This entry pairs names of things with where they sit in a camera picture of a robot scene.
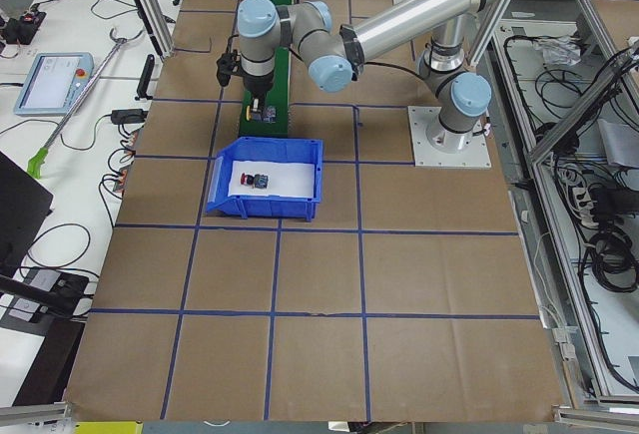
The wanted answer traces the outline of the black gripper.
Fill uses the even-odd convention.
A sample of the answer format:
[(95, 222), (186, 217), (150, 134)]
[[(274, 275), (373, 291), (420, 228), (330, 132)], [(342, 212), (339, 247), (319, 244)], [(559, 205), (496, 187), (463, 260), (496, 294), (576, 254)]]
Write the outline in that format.
[(273, 75), (266, 74), (255, 76), (248, 74), (244, 77), (244, 87), (250, 93), (252, 103), (252, 117), (260, 118), (262, 116), (262, 103), (266, 99), (267, 93), (273, 87)]

